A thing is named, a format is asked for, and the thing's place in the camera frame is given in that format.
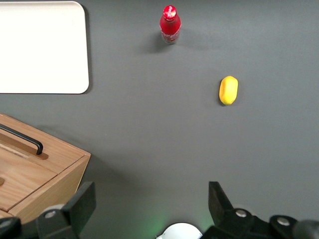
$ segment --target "screw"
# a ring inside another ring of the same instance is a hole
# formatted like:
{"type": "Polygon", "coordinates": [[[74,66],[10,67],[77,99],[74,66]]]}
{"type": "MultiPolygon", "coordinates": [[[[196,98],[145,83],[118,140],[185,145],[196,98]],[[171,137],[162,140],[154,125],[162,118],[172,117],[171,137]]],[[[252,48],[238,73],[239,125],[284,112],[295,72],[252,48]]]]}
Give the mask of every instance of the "screw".
{"type": "Polygon", "coordinates": [[[0,224],[0,228],[5,228],[11,224],[11,220],[6,220],[0,224]]]}
{"type": "Polygon", "coordinates": [[[55,216],[56,212],[52,211],[52,212],[48,212],[47,214],[44,215],[44,218],[49,219],[49,218],[53,218],[55,216]]]}
{"type": "Polygon", "coordinates": [[[246,213],[244,210],[241,210],[241,209],[238,209],[238,210],[236,211],[236,215],[239,216],[239,217],[241,217],[241,218],[247,217],[247,213],[246,213]]]}
{"type": "Polygon", "coordinates": [[[277,222],[283,226],[289,226],[290,223],[286,218],[277,218],[277,222]]]}

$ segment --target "bottle cap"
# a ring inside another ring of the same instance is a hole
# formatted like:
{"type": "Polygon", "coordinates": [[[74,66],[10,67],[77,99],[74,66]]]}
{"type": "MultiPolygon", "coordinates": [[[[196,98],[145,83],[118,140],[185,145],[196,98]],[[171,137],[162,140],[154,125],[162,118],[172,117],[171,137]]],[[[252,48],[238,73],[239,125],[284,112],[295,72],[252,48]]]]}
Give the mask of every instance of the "bottle cap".
{"type": "Polygon", "coordinates": [[[167,21],[173,21],[177,15],[176,8],[172,5],[166,6],[163,10],[163,15],[167,21]]]}

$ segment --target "white circular object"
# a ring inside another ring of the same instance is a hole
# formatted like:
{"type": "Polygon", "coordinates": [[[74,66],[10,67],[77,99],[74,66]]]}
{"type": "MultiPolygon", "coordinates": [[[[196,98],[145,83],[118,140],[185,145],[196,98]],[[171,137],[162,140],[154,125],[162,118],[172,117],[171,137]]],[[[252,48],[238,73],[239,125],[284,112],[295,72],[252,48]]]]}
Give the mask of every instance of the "white circular object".
{"type": "Polygon", "coordinates": [[[162,235],[156,239],[199,239],[202,233],[191,224],[176,223],[169,226],[162,235]]]}

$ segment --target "bottle label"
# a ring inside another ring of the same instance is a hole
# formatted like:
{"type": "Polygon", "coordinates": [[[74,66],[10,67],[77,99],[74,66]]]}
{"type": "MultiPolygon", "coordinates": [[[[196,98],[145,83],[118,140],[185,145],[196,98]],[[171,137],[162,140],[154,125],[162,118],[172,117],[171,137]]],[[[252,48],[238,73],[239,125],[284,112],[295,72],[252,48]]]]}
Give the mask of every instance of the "bottle label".
{"type": "Polygon", "coordinates": [[[178,39],[179,37],[179,32],[180,32],[180,27],[179,29],[177,30],[177,32],[173,35],[167,35],[165,34],[163,31],[161,31],[161,35],[163,37],[163,40],[169,44],[173,44],[176,42],[176,40],[178,39]]]}

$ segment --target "wooden box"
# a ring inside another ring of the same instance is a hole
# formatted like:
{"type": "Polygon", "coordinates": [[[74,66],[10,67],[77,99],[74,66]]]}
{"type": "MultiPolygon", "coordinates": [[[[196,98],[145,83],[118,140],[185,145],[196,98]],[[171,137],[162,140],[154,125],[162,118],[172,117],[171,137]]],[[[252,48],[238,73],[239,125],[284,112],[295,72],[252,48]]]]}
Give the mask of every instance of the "wooden box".
{"type": "Polygon", "coordinates": [[[65,204],[91,154],[3,114],[0,124],[0,218],[17,216],[26,223],[49,206],[65,204]],[[4,126],[39,141],[42,153],[4,126]]]}

